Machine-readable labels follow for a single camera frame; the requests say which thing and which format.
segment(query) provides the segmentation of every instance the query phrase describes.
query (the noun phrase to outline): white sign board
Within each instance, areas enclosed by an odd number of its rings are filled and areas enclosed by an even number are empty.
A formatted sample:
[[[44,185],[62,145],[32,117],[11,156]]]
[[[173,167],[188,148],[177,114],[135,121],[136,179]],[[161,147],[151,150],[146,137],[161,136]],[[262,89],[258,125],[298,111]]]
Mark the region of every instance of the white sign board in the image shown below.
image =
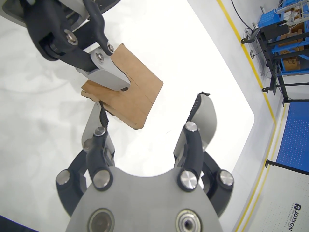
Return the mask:
[[[309,176],[268,165],[248,232],[309,231]]]

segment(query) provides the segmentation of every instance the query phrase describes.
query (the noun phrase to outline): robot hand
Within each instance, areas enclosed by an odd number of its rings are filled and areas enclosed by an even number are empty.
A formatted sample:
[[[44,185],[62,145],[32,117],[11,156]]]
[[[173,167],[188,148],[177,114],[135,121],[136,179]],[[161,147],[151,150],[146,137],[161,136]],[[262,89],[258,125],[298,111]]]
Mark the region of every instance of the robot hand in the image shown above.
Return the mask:
[[[216,124],[211,99],[198,94],[174,151],[175,167],[156,177],[136,177],[115,167],[106,113],[96,103],[83,134],[84,150],[56,178],[71,216],[66,231],[222,231],[218,218],[234,179],[205,151]],[[87,169],[92,180],[88,189]],[[204,188],[198,185],[201,172]]]
[[[110,58],[114,48],[104,34],[102,16],[119,1],[0,0],[0,15],[25,26],[45,59],[62,60],[102,86],[126,91],[130,81]],[[84,51],[95,42],[98,49]]]

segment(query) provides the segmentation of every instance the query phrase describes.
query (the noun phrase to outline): caster wheel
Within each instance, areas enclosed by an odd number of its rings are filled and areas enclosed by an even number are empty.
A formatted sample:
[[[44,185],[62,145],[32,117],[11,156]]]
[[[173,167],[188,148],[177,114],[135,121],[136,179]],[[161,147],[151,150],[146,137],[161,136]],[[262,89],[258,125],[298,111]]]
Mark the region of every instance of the caster wheel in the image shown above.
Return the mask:
[[[241,44],[245,44],[245,43],[247,43],[247,42],[248,42],[248,39],[247,39],[247,38],[244,38],[244,39],[242,39],[242,40],[240,41]]]

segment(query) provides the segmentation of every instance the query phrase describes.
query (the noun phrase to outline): brown cardboard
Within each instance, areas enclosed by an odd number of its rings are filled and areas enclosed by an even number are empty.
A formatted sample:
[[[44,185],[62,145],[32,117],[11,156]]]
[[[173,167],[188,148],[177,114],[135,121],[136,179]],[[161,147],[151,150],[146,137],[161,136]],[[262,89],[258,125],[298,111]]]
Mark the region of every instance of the brown cardboard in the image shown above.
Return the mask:
[[[305,25],[304,25],[304,23],[299,23],[299,24],[291,27],[290,31],[291,32],[298,32],[298,30],[300,30],[300,29],[301,29],[302,33],[305,32]]]
[[[300,62],[297,57],[292,57],[283,61],[286,71],[299,70]]]
[[[116,49],[111,59],[129,78],[130,88],[125,92],[113,91],[89,80],[82,86],[82,89],[86,95],[88,94],[87,97],[101,100],[107,111],[130,127],[143,128],[163,82],[124,44]]]
[[[280,40],[285,39],[287,37],[294,36],[294,35],[298,35],[298,34],[302,34],[302,29],[298,29],[297,32],[284,34],[280,37]],[[299,43],[299,42],[302,42],[302,39],[294,40],[294,41],[287,42],[287,43],[284,43],[284,44],[279,44],[278,47],[283,47],[285,45],[289,45],[289,44],[293,44],[293,43]],[[282,55],[282,54],[286,54],[286,53],[292,53],[292,52],[295,52],[295,51],[303,51],[303,50],[304,50],[304,46],[298,46],[295,49],[292,49],[291,51],[287,51],[287,50],[279,51],[279,54]]]

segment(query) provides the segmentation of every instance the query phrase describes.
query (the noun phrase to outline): black cable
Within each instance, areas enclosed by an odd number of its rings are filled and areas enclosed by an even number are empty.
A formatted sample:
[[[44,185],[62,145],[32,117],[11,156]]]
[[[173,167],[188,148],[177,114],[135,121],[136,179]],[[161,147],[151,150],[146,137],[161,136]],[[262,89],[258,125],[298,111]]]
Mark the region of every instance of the black cable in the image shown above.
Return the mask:
[[[237,12],[237,10],[236,10],[236,8],[235,8],[235,5],[234,5],[234,3],[233,3],[233,0],[231,0],[231,2],[232,2],[232,5],[233,5],[233,7],[234,7],[234,10],[236,11],[237,16],[238,16],[238,17],[240,18],[240,20],[241,20],[241,22],[243,22],[243,23],[251,30],[251,32],[253,32],[253,30],[251,29],[251,27],[248,26],[248,25],[243,21],[243,19],[240,17],[240,15],[238,14],[238,12]]]

